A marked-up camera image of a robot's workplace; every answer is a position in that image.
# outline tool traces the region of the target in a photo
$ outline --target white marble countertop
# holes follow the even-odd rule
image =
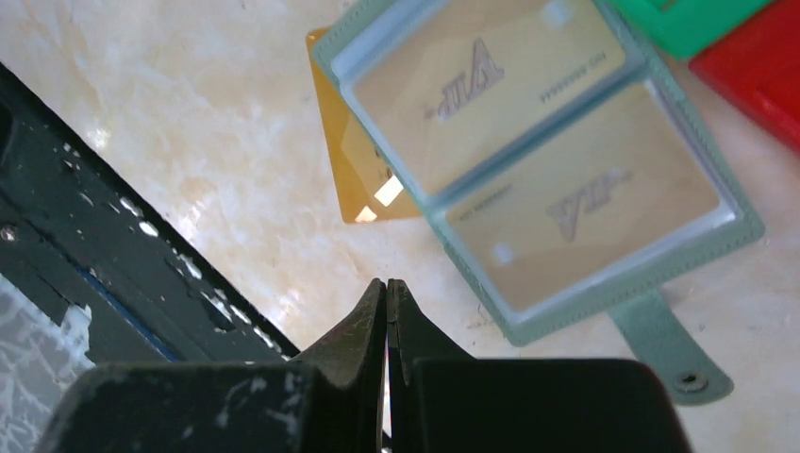
[[[4,0],[0,60],[301,348],[399,277],[477,356],[631,357],[606,315],[514,348],[423,219],[342,222],[304,38],[347,3]],[[736,383],[679,412],[699,452],[800,451],[800,159],[675,71],[767,226],[666,285]]]

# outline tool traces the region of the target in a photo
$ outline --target card holder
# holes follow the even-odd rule
[[[604,2],[467,4],[362,0],[314,52],[511,343],[647,294],[763,234],[672,75]],[[525,23],[505,47],[470,34],[475,24],[505,30],[498,17]],[[517,45],[535,21],[586,22],[563,33],[540,23],[537,54]],[[584,85],[543,108],[542,90],[598,52],[608,65],[594,77],[587,67]],[[491,64],[476,70],[487,53]],[[460,77],[454,68],[465,87],[477,73],[484,88],[458,109],[440,83]],[[517,71],[527,76],[514,81]]]
[[[560,110],[641,65],[593,2],[436,0],[398,12],[413,3],[387,12],[404,25],[375,21],[331,67],[342,97],[424,200],[454,192]],[[396,34],[377,38],[387,27]]]

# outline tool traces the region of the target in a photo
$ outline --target white paint chip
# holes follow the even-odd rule
[[[189,275],[198,280],[203,278],[203,273],[200,272],[200,269],[198,269],[197,266],[194,265],[194,262],[192,261],[191,258],[187,257],[186,255],[180,254],[178,255],[178,259],[183,261],[184,264],[186,264],[186,268],[189,269]]]
[[[260,328],[258,328],[258,327],[254,328],[253,330],[256,332],[256,335],[258,335],[259,337],[261,337],[261,340],[263,340],[263,341],[264,341],[264,342],[265,342],[265,343],[266,343],[268,346],[270,346],[272,349],[275,349],[275,342],[273,342],[273,339],[272,339],[272,338],[270,338],[270,336],[269,336],[269,335],[267,335],[266,333],[264,333],[264,332],[263,332],[263,330],[261,330],[261,329],[260,329]]]
[[[94,202],[92,201],[91,198],[89,198],[88,195],[86,195],[85,193],[81,192],[80,193],[80,197],[83,198],[83,201],[89,203],[89,206],[94,208]]]
[[[286,432],[293,436],[297,432],[297,417],[291,413],[281,413],[268,409],[267,415],[273,417],[278,422],[283,422],[286,425]]]
[[[219,298],[227,302],[227,296],[225,295],[225,292],[223,290],[219,288],[214,288],[214,292],[217,293],[217,296],[219,296]]]
[[[158,230],[150,222],[139,222],[139,228],[141,228],[144,234],[146,234],[147,236],[150,236],[152,238],[158,237]]]
[[[136,205],[133,204],[132,201],[130,201],[126,197],[120,198],[120,204],[123,205],[123,208],[129,210],[131,214],[137,217],[142,217],[142,210],[140,210]]]
[[[89,324],[92,323],[92,308],[86,306],[81,309],[77,305],[71,305],[64,313],[64,320],[61,322],[61,334],[63,335],[65,346],[74,351],[79,357],[85,356],[89,351]]]
[[[293,394],[292,396],[286,398],[286,401],[283,402],[281,405],[284,409],[286,408],[294,408],[300,404],[300,399],[303,396],[301,394]]]
[[[253,377],[253,381],[250,382],[250,393],[254,394],[255,392],[260,392],[267,388],[267,381],[264,380],[263,377]]]
[[[250,318],[244,314],[244,311],[237,309],[235,305],[231,305],[230,310],[233,311],[233,314],[235,314],[237,318],[241,319],[246,325],[249,326],[253,324],[253,322],[250,321]]]
[[[216,297],[211,297],[206,293],[200,293],[200,294],[202,294],[203,297],[205,297],[206,300],[211,305],[213,305],[214,308],[217,309],[218,312],[222,313],[223,316],[225,317],[225,319],[227,319],[230,322],[233,322],[233,317],[230,315],[230,311],[227,310],[227,307],[225,306],[225,304],[220,299],[218,299]]]

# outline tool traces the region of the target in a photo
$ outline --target black tool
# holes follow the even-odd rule
[[[392,446],[381,439],[389,356]],[[64,396],[51,452],[690,451],[656,376],[625,360],[479,360],[373,280],[284,364],[102,365]]]

